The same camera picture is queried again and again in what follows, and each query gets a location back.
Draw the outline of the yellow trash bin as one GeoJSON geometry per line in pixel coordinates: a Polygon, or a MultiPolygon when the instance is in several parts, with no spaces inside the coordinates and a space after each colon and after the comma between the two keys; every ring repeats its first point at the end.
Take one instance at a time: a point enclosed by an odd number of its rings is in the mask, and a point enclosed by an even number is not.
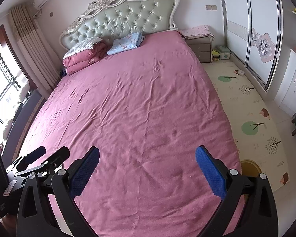
{"type": "Polygon", "coordinates": [[[262,172],[258,164],[249,159],[241,161],[241,170],[242,175],[247,177],[257,177],[262,172]]]}

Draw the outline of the cartoon play mat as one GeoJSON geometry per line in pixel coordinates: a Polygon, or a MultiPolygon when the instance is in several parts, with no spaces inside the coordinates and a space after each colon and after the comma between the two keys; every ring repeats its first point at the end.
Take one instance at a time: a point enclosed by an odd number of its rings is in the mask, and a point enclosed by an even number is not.
{"type": "Polygon", "coordinates": [[[283,142],[270,110],[245,75],[231,61],[203,63],[231,125],[240,161],[256,164],[272,191],[289,182],[283,142]]]}

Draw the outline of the pink bed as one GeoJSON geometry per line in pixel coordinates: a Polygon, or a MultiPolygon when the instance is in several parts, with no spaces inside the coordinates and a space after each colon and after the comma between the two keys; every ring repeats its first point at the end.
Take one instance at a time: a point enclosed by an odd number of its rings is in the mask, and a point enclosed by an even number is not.
{"type": "Polygon", "coordinates": [[[220,202],[196,162],[200,145],[240,169],[209,76],[181,35],[168,31],[63,77],[20,153],[43,146],[49,156],[66,146],[68,167],[99,149],[75,199],[99,236],[196,236],[220,202]]]}

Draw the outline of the folded pink quilt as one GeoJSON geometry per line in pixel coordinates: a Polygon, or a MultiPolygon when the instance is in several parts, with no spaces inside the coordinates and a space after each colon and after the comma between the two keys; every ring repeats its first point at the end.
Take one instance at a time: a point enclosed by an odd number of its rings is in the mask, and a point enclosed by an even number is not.
{"type": "Polygon", "coordinates": [[[107,45],[101,41],[92,45],[91,49],[84,49],[79,52],[74,52],[73,55],[63,59],[67,75],[72,75],[78,71],[99,62],[104,58],[107,51],[107,45]]]}

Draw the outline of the beige curtain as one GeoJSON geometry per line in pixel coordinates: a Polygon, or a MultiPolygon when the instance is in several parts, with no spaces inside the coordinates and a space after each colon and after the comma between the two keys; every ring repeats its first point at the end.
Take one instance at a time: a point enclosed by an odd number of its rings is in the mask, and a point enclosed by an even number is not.
{"type": "Polygon", "coordinates": [[[8,18],[26,62],[43,89],[51,94],[60,81],[61,60],[46,41],[36,20],[30,15],[26,3],[11,8],[8,18]]]}

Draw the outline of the striped white pillow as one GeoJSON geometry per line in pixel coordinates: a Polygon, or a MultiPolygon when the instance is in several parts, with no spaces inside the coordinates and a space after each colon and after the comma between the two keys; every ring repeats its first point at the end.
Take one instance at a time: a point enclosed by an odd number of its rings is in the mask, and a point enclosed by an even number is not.
{"type": "Polygon", "coordinates": [[[77,44],[75,44],[72,48],[70,48],[64,55],[63,59],[66,59],[67,57],[70,57],[72,55],[75,55],[77,53],[80,53],[81,51],[84,50],[90,50],[93,48],[94,44],[97,44],[101,42],[103,39],[99,37],[92,37],[85,39],[77,44]]]}

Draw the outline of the white cabinet with stickers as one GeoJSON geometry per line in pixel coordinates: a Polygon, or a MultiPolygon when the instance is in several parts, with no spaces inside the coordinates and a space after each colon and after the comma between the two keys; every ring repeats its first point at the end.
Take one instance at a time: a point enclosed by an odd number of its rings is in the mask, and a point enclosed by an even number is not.
{"type": "Polygon", "coordinates": [[[274,101],[291,117],[296,113],[296,52],[292,49],[290,49],[286,72],[274,101]]]}

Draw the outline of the folded blue blanket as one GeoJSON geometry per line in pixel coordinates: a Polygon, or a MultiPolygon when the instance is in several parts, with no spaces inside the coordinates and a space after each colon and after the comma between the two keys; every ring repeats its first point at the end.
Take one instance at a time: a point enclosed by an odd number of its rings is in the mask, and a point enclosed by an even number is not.
{"type": "Polygon", "coordinates": [[[145,36],[141,32],[131,33],[127,36],[115,39],[112,47],[107,51],[107,55],[114,55],[124,51],[138,48],[145,36]]]}

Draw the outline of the green tufted headboard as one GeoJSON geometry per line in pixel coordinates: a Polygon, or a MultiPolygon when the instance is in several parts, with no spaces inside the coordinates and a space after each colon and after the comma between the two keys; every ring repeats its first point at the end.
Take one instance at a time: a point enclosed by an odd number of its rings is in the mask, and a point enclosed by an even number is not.
{"type": "Polygon", "coordinates": [[[92,37],[111,45],[131,33],[176,31],[174,14],[179,3],[180,0],[94,0],[61,33],[59,43],[69,50],[92,37]]]}

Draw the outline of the green storage box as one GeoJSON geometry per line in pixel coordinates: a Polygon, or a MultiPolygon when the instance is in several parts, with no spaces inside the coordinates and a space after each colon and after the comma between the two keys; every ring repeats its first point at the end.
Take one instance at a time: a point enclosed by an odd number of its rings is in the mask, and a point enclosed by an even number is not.
{"type": "Polygon", "coordinates": [[[220,59],[221,60],[228,60],[230,59],[230,49],[227,48],[226,46],[224,45],[217,45],[215,47],[216,51],[220,54],[220,59]]]}

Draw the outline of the grey nightstand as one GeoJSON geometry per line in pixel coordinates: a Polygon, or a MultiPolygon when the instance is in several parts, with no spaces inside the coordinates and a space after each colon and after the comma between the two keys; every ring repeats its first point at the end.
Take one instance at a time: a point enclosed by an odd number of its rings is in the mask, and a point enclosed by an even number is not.
{"type": "Polygon", "coordinates": [[[212,37],[205,36],[196,39],[185,39],[187,45],[195,53],[201,63],[212,62],[212,37]]]}

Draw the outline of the pink cloth on nightstand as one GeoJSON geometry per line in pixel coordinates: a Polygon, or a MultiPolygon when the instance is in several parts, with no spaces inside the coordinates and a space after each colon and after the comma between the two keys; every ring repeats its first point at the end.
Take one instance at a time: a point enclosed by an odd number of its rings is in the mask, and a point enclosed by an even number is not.
{"type": "Polygon", "coordinates": [[[188,29],[179,30],[180,34],[187,40],[193,40],[197,38],[211,37],[215,38],[214,34],[210,31],[208,25],[199,25],[188,29]]]}

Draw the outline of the white sliding wardrobe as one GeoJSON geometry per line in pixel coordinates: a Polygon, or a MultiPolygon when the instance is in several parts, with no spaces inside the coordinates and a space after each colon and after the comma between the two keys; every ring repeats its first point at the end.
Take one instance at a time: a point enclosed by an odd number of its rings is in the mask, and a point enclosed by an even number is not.
{"type": "Polygon", "coordinates": [[[226,44],[267,90],[279,58],[281,0],[222,0],[226,44]]]}

